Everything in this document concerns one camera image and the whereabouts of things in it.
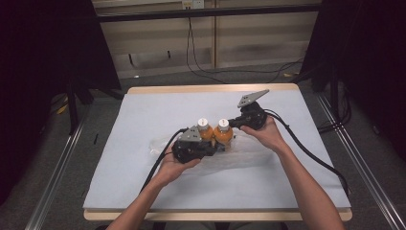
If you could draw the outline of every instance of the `hand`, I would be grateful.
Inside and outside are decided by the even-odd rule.
[[[161,167],[155,175],[156,179],[159,179],[164,186],[167,186],[170,182],[177,179],[184,170],[193,168],[200,163],[200,159],[194,159],[188,163],[182,164],[173,156],[171,149],[172,147],[168,148],[166,155],[161,162]]]
[[[245,133],[256,137],[265,147],[273,150],[275,153],[280,153],[287,147],[274,118],[271,116],[268,116],[265,125],[258,130],[253,130],[248,126],[242,126],[240,129]]]

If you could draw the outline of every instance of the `person's right hand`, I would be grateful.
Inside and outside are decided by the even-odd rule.
[[[275,120],[268,116],[265,125],[254,130],[248,126],[242,126],[240,128],[245,133],[256,137],[264,146],[273,150],[275,153],[280,153],[284,148],[287,147],[286,142],[283,140],[281,133],[275,123]]]

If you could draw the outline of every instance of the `dark floor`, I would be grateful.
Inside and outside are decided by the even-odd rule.
[[[269,70],[276,66],[253,66],[246,69]],[[291,72],[298,71],[299,66]],[[227,83],[260,83],[273,79],[271,74],[223,73],[214,75]],[[274,82],[287,82],[289,78],[278,77]],[[171,74],[156,77],[121,80],[123,92],[131,86],[214,84],[217,81],[204,79],[192,73]],[[316,125],[327,121],[323,109],[312,92],[310,82],[299,84],[304,99]],[[109,98],[103,93],[94,92],[92,105],[79,104],[79,112],[88,114],[84,118],[83,129],[77,145],[69,159],[62,181],[56,190],[52,206],[42,224],[42,229],[95,229],[108,222],[91,222],[83,217],[81,208],[89,188],[94,169],[102,155],[109,132],[114,125],[121,101]],[[392,149],[390,142],[372,130],[373,123],[351,101],[352,119],[346,129],[367,161],[376,179],[391,199],[402,217],[406,216],[406,163]],[[9,199],[0,207],[0,229],[24,229],[45,189],[54,167],[69,138],[69,115],[65,111],[53,114],[42,135],[41,145],[25,176],[14,187]],[[354,167],[337,134],[332,131],[322,134],[322,139],[331,160],[347,179],[350,185],[350,203],[353,218],[346,223],[348,229],[392,229],[383,216],[374,198],[365,186]],[[304,229],[301,222],[288,222],[289,229]]]

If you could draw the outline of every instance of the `table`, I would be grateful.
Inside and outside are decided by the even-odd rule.
[[[228,94],[226,92],[230,92],[233,96],[232,98],[235,98],[234,102],[228,101],[228,104],[235,103],[235,106],[232,106],[235,108],[234,111],[221,111],[221,109],[217,109],[216,111],[220,111],[220,113],[225,113],[227,116],[233,116],[232,114],[239,115],[239,111],[237,109],[237,104],[239,102],[240,97],[236,97],[236,94],[239,95],[245,95],[250,93],[251,91],[260,91],[263,89],[269,89],[270,90],[270,96],[265,99],[259,99],[259,104],[267,105],[267,106],[273,106],[275,107],[276,112],[278,112],[284,119],[285,121],[292,125],[293,131],[296,133],[298,138],[303,142],[305,146],[307,146],[308,149],[310,150],[316,150],[320,155],[318,155],[319,158],[324,160],[326,163],[331,165],[331,162],[329,160],[329,156],[327,155],[327,151],[324,148],[323,142],[321,141],[320,135],[317,132],[317,128],[314,126],[314,123],[311,119],[311,116],[308,112],[308,109],[305,106],[305,101],[303,100],[302,95],[300,94],[299,88],[296,84],[229,84],[229,85],[186,85],[186,86],[151,86],[151,87],[134,87],[128,90],[127,97],[131,97],[131,95],[138,95],[137,98],[138,100],[147,100],[148,98],[154,98],[157,96],[161,96],[158,101],[160,100],[165,100],[170,97],[180,97],[185,98],[185,97],[191,97],[192,95],[204,95],[208,96],[209,95],[217,95],[217,93],[222,93],[220,94],[222,97],[218,98],[218,101],[222,100],[228,100],[226,97]],[[283,100],[283,103],[276,104],[275,100]],[[121,152],[117,153],[112,152],[114,151],[115,148],[119,148],[121,145],[131,145],[132,143],[129,143],[129,140],[132,140],[132,137],[140,137],[139,134],[132,132],[131,135],[123,135],[120,136],[120,138],[116,137],[117,135],[122,135],[122,132],[124,132],[124,129],[131,129],[129,123],[127,124],[120,124],[120,121],[122,119],[128,119],[125,116],[125,108],[124,102],[122,105],[122,109],[120,111],[119,117],[117,118],[116,124],[113,127],[112,133],[110,135],[109,140],[107,141],[106,147],[103,152],[103,156],[101,157],[101,162],[98,165],[98,168],[96,169],[95,176],[92,180],[91,188],[89,190],[88,196],[86,197],[85,204],[83,205],[84,207],[84,216],[88,220],[111,220],[116,218],[122,209],[126,207],[125,205],[129,204],[130,201],[132,201],[133,198],[138,194],[139,188],[134,188],[137,186],[141,186],[142,182],[145,180],[145,174],[148,172],[146,170],[140,169],[142,167],[138,167],[137,169],[132,169],[134,167],[131,167],[131,171],[135,171],[138,173],[139,179],[138,181],[134,182],[134,176],[130,176],[128,178],[128,173],[126,170],[121,170],[121,168],[125,168],[128,163],[128,159],[132,159],[131,157],[127,156],[126,153],[123,153],[123,158],[126,160],[119,160],[120,164],[113,164],[109,162],[107,159],[108,157],[111,157],[112,155],[117,155],[120,154]],[[168,106],[175,106],[176,103],[182,103],[182,102],[173,102],[172,104],[168,104]],[[192,102],[193,104],[188,104],[191,108],[193,109],[198,109],[196,108],[196,104]],[[208,102],[208,105],[206,106],[213,106],[215,102]],[[146,102],[140,102],[137,106],[135,106],[137,109],[134,110],[137,111],[137,114],[134,115],[134,119],[136,117],[142,116],[143,113],[148,113],[150,109],[152,109],[154,112],[159,112],[159,114],[163,113],[164,111],[168,112],[168,117],[172,117],[172,111],[169,111],[167,108],[165,108],[164,105],[161,105],[161,107],[157,106],[147,106]],[[185,120],[186,124],[190,124],[190,118],[188,117],[191,116],[190,113],[192,111],[182,111],[184,114],[186,114],[186,117],[182,117],[182,120]],[[292,120],[289,120],[286,117],[289,116],[298,116],[295,117]],[[298,126],[294,126],[295,123],[300,123],[300,127],[303,127],[302,129],[298,129]],[[179,126],[179,124],[173,124],[172,122],[165,123],[165,127],[168,127],[168,129],[176,131],[173,129],[173,127]],[[344,191],[342,190],[341,186],[339,185],[339,180],[338,178],[333,175],[332,173],[327,172],[324,168],[317,166],[316,163],[312,162],[307,156],[304,156],[303,153],[301,153],[298,149],[298,147],[294,146],[294,144],[291,144],[290,141],[288,140],[288,137],[286,136],[285,130],[282,129],[280,126],[280,130],[282,133],[282,136],[285,138],[286,142],[291,146],[291,148],[294,150],[294,152],[297,154],[298,158],[301,160],[301,162],[304,164],[305,167],[309,170],[311,174],[316,178],[316,180],[322,185],[322,187],[325,188],[327,193],[330,195],[331,199],[333,202],[336,204],[337,209],[339,211],[339,214],[341,216],[342,220],[350,220],[352,217],[352,212],[350,209],[350,203],[348,202],[347,197],[344,194]],[[144,155],[137,155],[138,157],[136,158],[138,162],[144,162],[144,163],[137,163],[137,162],[132,162],[131,164],[145,164],[147,161],[143,161],[145,158]],[[270,159],[267,159],[268,162],[276,162],[277,160],[275,158],[272,158],[270,156]],[[169,184],[166,188],[168,192],[165,194],[165,191],[163,191],[160,196],[158,196],[157,200],[155,201],[154,205],[151,207],[151,212],[149,212],[146,215],[146,220],[153,220],[153,221],[172,221],[172,220],[198,220],[198,221],[287,221],[287,220],[301,220],[300,213],[298,212],[297,204],[295,206],[295,200],[292,200],[292,194],[290,194],[290,191],[288,188],[290,188],[290,185],[286,185],[286,180],[283,178],[283,171],[278,170],[278,164],[272,165],[272,169],[268,169],[270,167],[263,167],[260,165],[254,165],[252,167],[246,167],[243,168],[241,166],[237,168],[230,168],[226,169],[221,172],[215,172],[215,175],[220,175],[220,176],[214,176],[214,174],[209,174],[209,175],[204,175],[201,176],[201,174],[193,174],[193,172],[190,172],[190,174],[185,175],[184,178],[179,178],[178,180],[174,181],[173,183]],[[230,173],[235,173],[238,175],[241,175],[239,173],[243,172],[244,174],[250,174],[250,173],[256,173],[256,172],[266,172],[266,170],[273,170],[272,174],[274,174],[277,177],[272,178],[272,182],[275,183],[278,186],[270,187],[268,184],[258,184],[258,181],[260,179],[256,179],[254,177],[250,177],[250,183],[253,183],[256,186],[262,186],[261,189],[264,191],[269,191],[270,194],[274,193],[269,197],[270,200],[275,199],[273,201],[269,201],[270,203],[268,204],[267,202],[263,202],[264,206],[260,207],[262,204],[261,203],[255,203],[255,199],[252,197],[249,197],[247,201],[244,203],[244,197],[246,194],[244,193],[244,190],[238,191],[240,193],[240,202],[242,206],[246,206],[248,208],[236,208],[239,207],[239,204],[234,204],[233,202],[225,203],[224,205],[228,206],[228,208],[220,208],[222,207],[222,204],[218,204],[217,207],[215,208],[207,208],[204,207],[204,202],[201,203],[198,202],[198,204],[191,204],[191,201],[189,200],[188,202],[182,203],[181,200],[179,200],[176,197],[176,194],[173,193],[173,191],[176,191],[179,188],[182,188],[183,190],[186,190],[186,194],[188,193],[188,189],[190,187],[196,187],[198,189],[201,189],[199,186],[200,183],[203,183],[207,178],[209,178],[211,181],[214,180],[220,180],[222,184],[228,185],[234,182],[232,179],[232,174]],[[111,173],[116,173],[117,171],[122,171],[120,174],[120,180],[115,180],[115,179],[110,179],[108,180],[108,176],[110,172]],[[192,183],[192,180],[188,179],[193,179],[199,181],[199,183]],[[120,186],[126,186],[125,183],[123,183],[123,180],[128,180],[129,183],[132,183],[129,185],[127,188],[120,188]],[[101,195],[101,193],[104,193],[105,190],[109,190],[109,188],[112,188],[110,192],[106,192],[104,195]],[[209,191],[214,191],[215,187],[212,187],[209,189]],[[218,189],[218,191],[227,191],[230,193],[230,188],[227,186],[224,186],[224,188]],[[250,193],[257,193],[258,190],[252,190]],[[125,201],[112,201],[112,203],[109,203],[108,200],[106,199],[114,199],[111,196],[118,196],[119,198],[121,196],[128,196],[126,197]],[[201,208],[199,207],[198,209],[193,208],[193,205],[197,206],[202,206]]]

